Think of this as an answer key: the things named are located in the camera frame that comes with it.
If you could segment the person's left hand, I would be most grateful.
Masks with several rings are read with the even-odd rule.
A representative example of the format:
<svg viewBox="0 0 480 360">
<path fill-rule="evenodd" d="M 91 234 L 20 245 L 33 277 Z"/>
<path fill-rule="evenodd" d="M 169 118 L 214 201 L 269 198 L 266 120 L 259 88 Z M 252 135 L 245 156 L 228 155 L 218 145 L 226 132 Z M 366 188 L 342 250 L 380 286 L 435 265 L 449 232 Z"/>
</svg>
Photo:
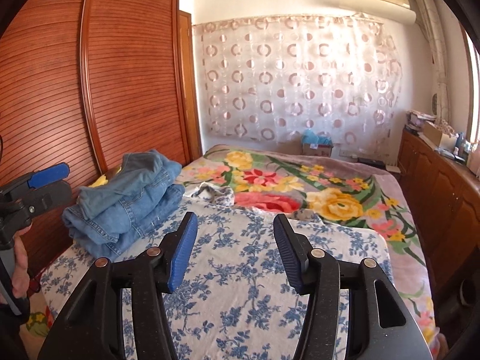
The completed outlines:
<svg viewBox="0 0 480 360">
<path fill-rule="evenodd" d="M 29 274 L 28 274 L 28 254 L 25 249 L 21 237 L 27 233 L 32 225 L 18 231 L 14 236 L 14 252 L 16 258 L 16 265 L 11 278 L 12 294 L 15 298 L 25 297 L 29 288 Z"/>
</svg>

